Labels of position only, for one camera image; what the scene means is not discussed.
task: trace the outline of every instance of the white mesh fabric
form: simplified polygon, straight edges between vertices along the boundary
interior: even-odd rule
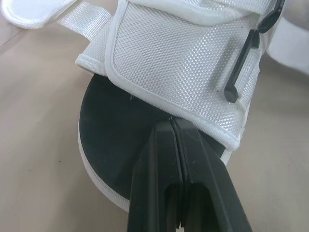
[[[255,59],[253,67],[240,74],[246,76],[241,101],[229,103],[223,90],[258,18],[252,14],[228,24],[202,27],[129,3],[124,15],[112,24],[116,32],[108,40],[112,42],[106,53],[108,77],[142,100],[192,121],[235,150],[246,121],[247,109],[240,106],[250,102],[257,77],[250,72],[261,52],[249,59]]]
[[[129,2],[167,12],[201,26],[225,24],[252,14],[249,11],[232,6],[223,7],[222,4],[220,6],[206,0],[129,0]]]
[[[104,25],[104,27],[93,38],[85,51],[80,54],[76,60],[76,64],[93,73],[106,76],[105,72],[105,49],[107,37],[110,31],[112,18]]]

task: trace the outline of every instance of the white webbing strap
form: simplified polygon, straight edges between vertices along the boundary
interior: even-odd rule
[[[77,1],[59,17],[57,23],[92,40],[110,18],[111,14],[104,8]]]
[[[236,8],[251,11],[260,15],[266,15],[274,8],[276,0],[215,0]]]

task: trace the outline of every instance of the black plastic tab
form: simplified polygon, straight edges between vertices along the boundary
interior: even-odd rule
[[[243,64],[246,61],[248,53],[252,47],[259,48],[260,45],[260,35],[257,30],[250,30],[246,42],[238,56],[234,69],[230,75],[230,78],[227,81],[227,84],[224,88],[224,96],[228,102],[235,103],[238,99],[238,92],[235,87],[235,83],[238,79],[240,71],[243,67]]]
[[[262,20],[258,26],[261,34],[268,32],[278,21],[284,6],[285,0],[277,0],[274,9]]]
[[[182,177],[169,121],[157,124],[135,164],[128,232],[175,232],[180,222]]]
[[[186,232],[252,232],[230,176],[189,121],[172,121],[184,182],[181,224]]]

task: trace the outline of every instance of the black rubber pad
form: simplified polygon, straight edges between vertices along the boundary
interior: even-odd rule
[[[94,75],[82,103],[80,137],[97,175],[130,199],[132,173],[152,127],[171,115]]]

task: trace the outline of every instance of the black plastic buckle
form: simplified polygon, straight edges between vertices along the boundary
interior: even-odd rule
[[[228,102],[235,103],[237,101],[239,96],[237,89],[235,87],[235,83],[239,77],[240,71],[243,67],[243,64],[245,63],[245,60],[247,59],[248,53],[251,48],[256,49],[259,48],[260,44],[259,33],[261,34],[266,33],[276,24],[281,15],[284,2],[285,0],[277,0],[274,9],[262,20],[262,22],[258,26],[258,29],[250,30],[246,42],[239,54],[234,69],[230,75],[230,78],[228,79],[227,84],[224,88],[224,96]]]

